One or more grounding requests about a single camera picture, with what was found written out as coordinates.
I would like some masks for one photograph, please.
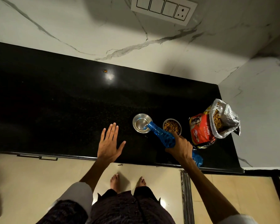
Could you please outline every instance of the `bowl of water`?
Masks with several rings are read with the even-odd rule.
[[[150,128],[147,125],[152,121],[149,115],[140,113],[133,118],[133,127],[139,133],[148,133]]]

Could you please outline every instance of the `blue plastic object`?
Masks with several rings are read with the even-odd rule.
[[[161,140],[161,142],[166,148],[173,148],[175,146],[175,138],[172,135],[172,133],[167,132],[162,128],[158,127],[152,121],[147,125],[147,127],[150,128],[150,130],[158,136],[158,138]],[[195,161],[198,167],[200,167],[203,163],[203,158],[194,152],[192,152],[192,159]]]

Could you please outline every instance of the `bare foot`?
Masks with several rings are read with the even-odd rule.
[[[136,188],[140,187],[140,186],[146,186],[146,182],[145,179],[143,177],[140,177],[137,184],[136,184]]]
[[[113,177],[110,179],[110,188],[113,189],[115,192],[119,193],[120,179],[118,173],[114,174]]]

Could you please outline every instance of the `leg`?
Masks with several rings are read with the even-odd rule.
[[[154,196],[151,189],[146,186],[146,182],[145,182],[145,179],[143,177],[140,177],[140,179],[138,180],[138,183],[137,183],[136,188],[135,188],[134,196],[135,197],[141,196],[141,197],[151,198],[152,200],[159,203],[159,201],[156,199],[156,197]]]
[[[117,173],[114,174],[110,179],[110,189],[108,189],[102,196],[99,194],[98,200],[102,200],[110,196],[116,196],[119,193],[119,189],[120,189],[120,178]]]

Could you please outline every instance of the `stainless steel bowl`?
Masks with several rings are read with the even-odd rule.
[[[152,119],[148,115],[140,113],[133,118],[133,127],[139,133],[147,133],[150,131],[150,128],[147,127],[147,124],[149,124],[151,121]]]
[[[164,121],[164,123],[163,123],[163,130],[165,130],[165,129],[164,129],[164,125],[165,125],[166,122],[168,122],[168,120],[174,120],[174,121],[176,121],[176,122],[179,124],[179,127],[180,127],[179,135],[181,135],[181,134],[182,134],[182,126],[181,126],[181,124],[180,124],[176,119],[166,119],[166,120]]]

